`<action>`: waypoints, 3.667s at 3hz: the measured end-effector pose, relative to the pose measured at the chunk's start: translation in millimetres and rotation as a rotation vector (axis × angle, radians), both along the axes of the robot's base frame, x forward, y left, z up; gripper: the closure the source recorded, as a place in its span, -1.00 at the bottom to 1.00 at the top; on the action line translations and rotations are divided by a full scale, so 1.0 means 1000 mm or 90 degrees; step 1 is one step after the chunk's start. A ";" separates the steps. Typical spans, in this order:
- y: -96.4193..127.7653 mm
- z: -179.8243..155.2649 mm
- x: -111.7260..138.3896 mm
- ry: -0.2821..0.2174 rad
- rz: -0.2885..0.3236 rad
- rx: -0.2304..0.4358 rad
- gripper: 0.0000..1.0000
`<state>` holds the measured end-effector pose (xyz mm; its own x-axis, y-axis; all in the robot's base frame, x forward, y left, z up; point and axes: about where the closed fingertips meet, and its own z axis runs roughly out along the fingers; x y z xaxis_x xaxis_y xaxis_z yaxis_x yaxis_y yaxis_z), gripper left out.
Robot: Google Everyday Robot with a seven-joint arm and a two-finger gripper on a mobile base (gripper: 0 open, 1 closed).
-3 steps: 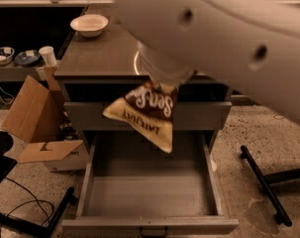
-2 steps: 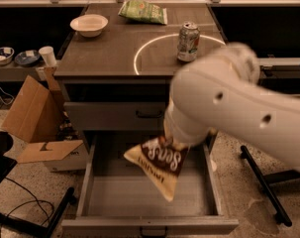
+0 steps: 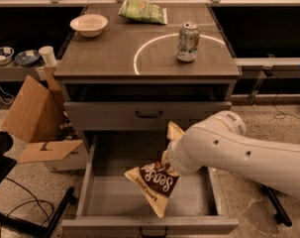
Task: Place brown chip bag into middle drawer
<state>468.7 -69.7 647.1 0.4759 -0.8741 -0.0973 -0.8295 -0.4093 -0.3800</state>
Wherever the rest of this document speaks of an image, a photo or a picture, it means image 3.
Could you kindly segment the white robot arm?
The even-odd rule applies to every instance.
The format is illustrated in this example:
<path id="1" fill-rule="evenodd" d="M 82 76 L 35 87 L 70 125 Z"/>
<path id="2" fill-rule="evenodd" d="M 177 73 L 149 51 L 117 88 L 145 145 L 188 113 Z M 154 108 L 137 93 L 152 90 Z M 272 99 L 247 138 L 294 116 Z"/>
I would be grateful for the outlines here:
<path id="1" fill-rule="evenodd" d="M 167 161 L 185 176 L 202 167 L 235 173 L 300 199 L 300 145 L 246 136 L 246 125 L 232 111 L 221 111 L 187 130 L 170 122 Z"/>

